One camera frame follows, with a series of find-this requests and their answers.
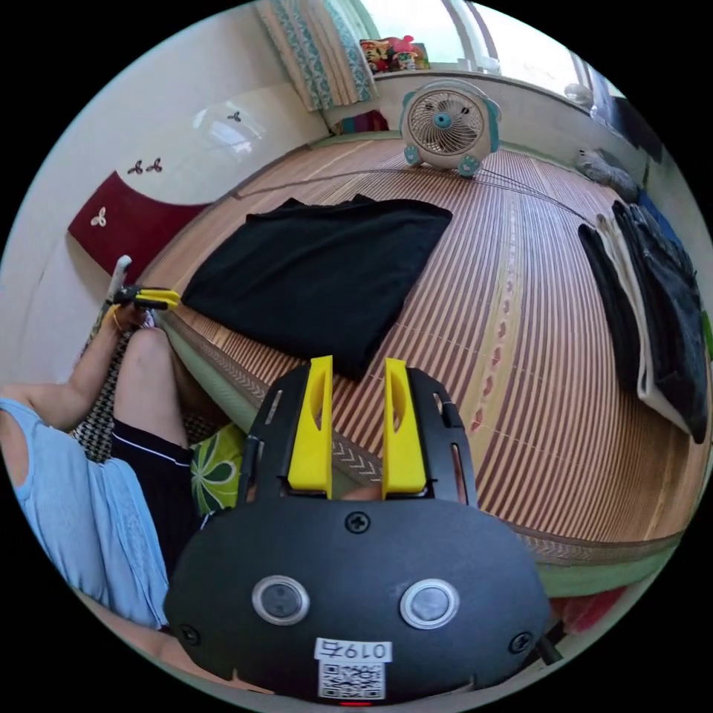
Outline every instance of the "bamboo mat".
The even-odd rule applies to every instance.
[[[335,465],[361,483],[380,478],[383,360],[406,359],[458,405],[481,507],[510,522],[541,561],[607,564],[670,547],[691,517],[708,449],[617,385],[577,235],[616,195],[506,150],[475,181],[388,170],[406,168],[402,148],[381,140],[293,154],[190,226],[145,282],[181,291],[248,212],[290,197],[335,204],[362,193],[450,209],[453,221],[368,376],[335,379]],[[350,175],[364,169],[387,170]],[[293,181],[301,183],[281,187]],[[255,407],[298,364],[185,307],[169,320]]]

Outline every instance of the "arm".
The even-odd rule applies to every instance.
[[[168,664],[172,668],[177,668],[192,676],[204,678],[215,683],[222,683],[223,686],[241,688],[245,691],[257,691],[258,693],[271,692],[265,691],[257,686],[251,686],[235,677],[233,677],[232,681],[225,681],[222,678],[213,676],[213,674],[209,674],[208,671],[197,667],[196,664],[190,660],[188,654],[174,637],[163,634],[160,631],[155,631],[154,629],[139,626],[126,619],[121,619],[121,617],[97,604],[85,594],[81,592],[76,592],[76,594],[104,626],[108,627],[119,638],[134,648],[137,648],[149,658]]]
[[[132,307],[119,310],[117,317],[121,325],[137,319]],[[114,320],[105,319],[65,384],[7,384],[0,395],[29,406],[48,426],[71,431],[99,397],[120,337]]]

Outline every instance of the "white wall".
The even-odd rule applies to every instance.
[[[255,9],[243,6],[167,39],[92,99],[38,171],[10,232],[0,383],[68,376],[108,277],[66,231],[117,162],[177,115],[286,80]]]

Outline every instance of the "black device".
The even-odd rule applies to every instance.
[[[478,509],[458,410],[387,359],[382,500],[332,501],[331,378],[331,358],[314,359],[267,393],[235,507],[180,557],[171,629],[216,676],[320,703],[502,682],[550,605],[522,541]]]

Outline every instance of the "electric fan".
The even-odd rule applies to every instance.
[[[411,166],[430,163],[472,178],[498,150],[500,108],[460,79],[430,82],[403,98],[401,137]]]

